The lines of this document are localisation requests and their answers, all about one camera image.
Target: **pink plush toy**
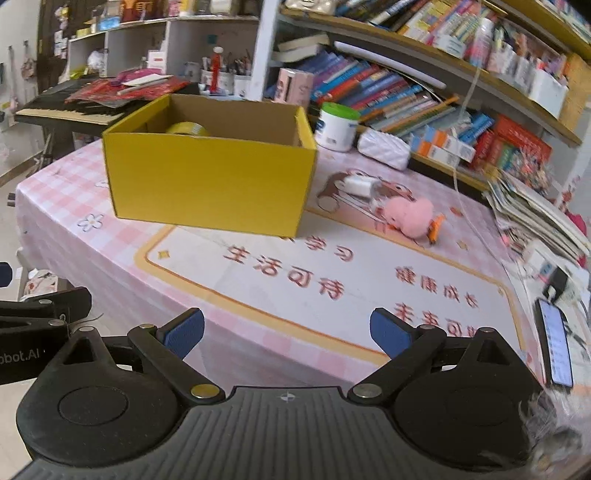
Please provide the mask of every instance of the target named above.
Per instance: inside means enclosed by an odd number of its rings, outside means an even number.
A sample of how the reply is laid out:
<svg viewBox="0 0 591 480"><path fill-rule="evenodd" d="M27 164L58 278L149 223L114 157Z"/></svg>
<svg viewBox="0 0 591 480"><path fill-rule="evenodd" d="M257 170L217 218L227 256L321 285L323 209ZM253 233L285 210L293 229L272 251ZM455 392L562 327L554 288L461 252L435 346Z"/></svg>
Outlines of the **pink plush toy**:
<svg viewBox="0 0 591 480"><path fill-rule="evenodd" d="M384 204L383 216L389 225L409 238L427 235L433 220L433 204L425 198L411 202L403 197L394 197Z"/></svg>

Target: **green lid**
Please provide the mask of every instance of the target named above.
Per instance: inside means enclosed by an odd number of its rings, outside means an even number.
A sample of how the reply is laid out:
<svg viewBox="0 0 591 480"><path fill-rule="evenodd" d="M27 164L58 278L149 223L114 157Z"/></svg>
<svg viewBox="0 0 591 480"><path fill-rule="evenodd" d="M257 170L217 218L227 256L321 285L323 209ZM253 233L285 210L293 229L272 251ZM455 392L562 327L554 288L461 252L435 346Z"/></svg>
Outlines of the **green lid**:
<svg viewBox="0 0 591 480"><path fill-rule="evenodd" d="M350 106L339 105L333 102L324 102L322 104L322 110L340 118L346 118L347 120L359 120L361 113L357 110L353 110Z"/></svg>

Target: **smartphone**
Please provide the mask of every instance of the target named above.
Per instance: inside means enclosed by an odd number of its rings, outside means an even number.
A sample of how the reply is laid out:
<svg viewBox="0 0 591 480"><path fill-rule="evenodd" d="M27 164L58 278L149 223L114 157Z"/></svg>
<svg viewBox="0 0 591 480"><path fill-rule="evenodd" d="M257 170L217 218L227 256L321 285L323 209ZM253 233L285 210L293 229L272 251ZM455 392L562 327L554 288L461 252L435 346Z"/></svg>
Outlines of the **smartphone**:
<svg viewBox="0 0 591 480"><path fill-rule="evenodd" d="M544 299L535 301L535 324L540 337L546 384L573 388L573 370L562 310Z"/></svg>

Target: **pink box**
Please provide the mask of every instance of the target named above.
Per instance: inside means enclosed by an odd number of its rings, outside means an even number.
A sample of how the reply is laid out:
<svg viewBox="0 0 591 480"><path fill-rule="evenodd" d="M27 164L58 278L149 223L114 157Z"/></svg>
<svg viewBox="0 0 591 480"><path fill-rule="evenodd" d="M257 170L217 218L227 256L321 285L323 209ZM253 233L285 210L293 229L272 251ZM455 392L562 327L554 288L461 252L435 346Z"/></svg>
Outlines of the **pink box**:
<svg viewBox="0 0 591 480"><path fill-rule="evenodd" d="M314 74L301 70L281 69L277 79L274 102L290 103L308 108Z"/></svg>

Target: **metal screw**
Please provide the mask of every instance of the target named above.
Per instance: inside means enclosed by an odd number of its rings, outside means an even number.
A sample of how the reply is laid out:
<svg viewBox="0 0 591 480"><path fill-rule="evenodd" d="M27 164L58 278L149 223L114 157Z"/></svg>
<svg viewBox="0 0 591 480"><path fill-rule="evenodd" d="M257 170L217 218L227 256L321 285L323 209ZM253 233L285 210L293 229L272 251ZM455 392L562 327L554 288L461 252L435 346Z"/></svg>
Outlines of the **metal screw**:
<svg viewBox="0 0 591 480"><path fill-rule="evenodd" d="M353 387L353 393L359 398L375 398L382 394L382 389L373 383L360 383Z"/></svg>
<svg viewBox="0 0 591 480"><path fill-rule="evenodd" d="M219 387L212 385L211 383L204 383L201 385L195 385L191 389L191 395L195 398L213 398L220 393Z"/></svg>

